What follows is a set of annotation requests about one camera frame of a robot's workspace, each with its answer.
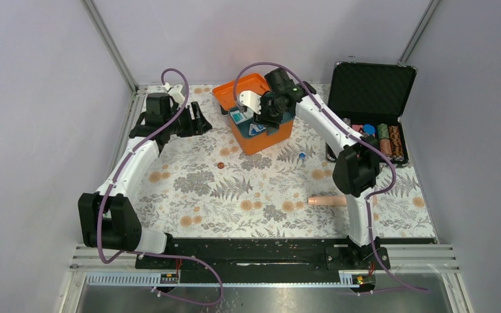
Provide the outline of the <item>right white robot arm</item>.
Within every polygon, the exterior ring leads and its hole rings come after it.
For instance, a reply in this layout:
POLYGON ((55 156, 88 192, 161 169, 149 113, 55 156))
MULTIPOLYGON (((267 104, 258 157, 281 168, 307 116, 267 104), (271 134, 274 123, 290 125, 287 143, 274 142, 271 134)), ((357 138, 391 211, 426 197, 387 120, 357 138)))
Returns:
POLYGON ((374 237, 369 221, 368 195, 380 173, 377 141, 364 138, 346 125, 305 82, 295 83, 287 70, 277 68, 267 73, 270 90, 260 97, 261 117, 270 124, 292 113, 315 130, 336 154, 332 178, 345 195, 349 214, 348 236, 356 245, 349 249, 351 265, 363 269, 374 259, 369 244, 374 237))

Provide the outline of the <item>orange plastic medicine box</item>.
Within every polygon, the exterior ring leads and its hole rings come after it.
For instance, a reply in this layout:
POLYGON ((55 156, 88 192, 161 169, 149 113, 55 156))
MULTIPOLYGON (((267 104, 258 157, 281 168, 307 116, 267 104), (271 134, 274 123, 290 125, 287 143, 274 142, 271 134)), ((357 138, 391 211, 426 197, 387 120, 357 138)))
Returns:
POLYGON ((268 128, 253 121, 253 112, 248 110, 240 113, 233 98, 234 83, 229 82, 213 89, 213 95, 218 100, 222 114, 228 116, 228 124, 241 150, 246 155, 253 155, 272 145, 288 139, 292 134, 294 115, 283 115, 282 124, 278 129, 268 128))

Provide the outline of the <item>blue white wipe packet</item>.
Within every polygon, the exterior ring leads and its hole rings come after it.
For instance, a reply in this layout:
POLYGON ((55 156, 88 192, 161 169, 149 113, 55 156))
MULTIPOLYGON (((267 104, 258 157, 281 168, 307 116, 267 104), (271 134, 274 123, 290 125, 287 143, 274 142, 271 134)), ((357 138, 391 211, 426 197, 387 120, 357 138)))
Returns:
POLYGON ((267 127, 265 127, 264 125, 251 123, 249 125, 249 136, 256 136, 259 133, 265 131, 266 129, 267 127))

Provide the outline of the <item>medical gauze packet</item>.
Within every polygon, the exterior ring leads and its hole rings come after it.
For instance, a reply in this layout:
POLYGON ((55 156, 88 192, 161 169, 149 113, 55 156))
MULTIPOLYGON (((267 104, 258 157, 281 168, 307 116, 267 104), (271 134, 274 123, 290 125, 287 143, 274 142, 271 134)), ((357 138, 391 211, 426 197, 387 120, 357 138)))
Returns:
POLYGON ((230 112, 230 116, 236 125, 244 123, 245 121, 252 119, 253 115, 254 115, 254 113, 250 110, 247 110, 245 112, 241 112, 239 110, 235 110, 235 111, 230 112))

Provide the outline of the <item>teal divided tray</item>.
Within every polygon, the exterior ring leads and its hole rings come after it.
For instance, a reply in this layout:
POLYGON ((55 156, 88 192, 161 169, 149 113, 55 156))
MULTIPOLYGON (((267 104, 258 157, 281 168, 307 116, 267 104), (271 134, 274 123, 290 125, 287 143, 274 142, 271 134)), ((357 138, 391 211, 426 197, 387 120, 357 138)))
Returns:
POLYGON ((279 128, 273 128, 255 122, 252 111, 242 113, 237 108, 232 108, 228 112, 228 116, 230 126, 234 128, 232 133, 241 135, 243 139, 251 139, 261 134, 274 135, 281 131, 281 126, 286 126, 290 121, 294 120, 294 115, 286 113, 283 115, 279 128))

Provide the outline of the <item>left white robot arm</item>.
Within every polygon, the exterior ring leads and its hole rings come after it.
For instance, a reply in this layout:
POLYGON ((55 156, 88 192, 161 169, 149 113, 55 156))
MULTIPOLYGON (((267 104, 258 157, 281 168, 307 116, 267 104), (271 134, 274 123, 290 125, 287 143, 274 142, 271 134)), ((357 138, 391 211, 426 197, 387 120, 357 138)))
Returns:
POLYGON ((78 200, 85 246, 151 253, 162 268, 174 264, 177 252, 167 245, 167 233, 143 227, 134 202, 144 174, 172 136, 199 136, 212 129, 197 101, 183 108, 181 103, 181 97, 168 93, 147 95, 121 160, 95 192, 83 193, 78 200))

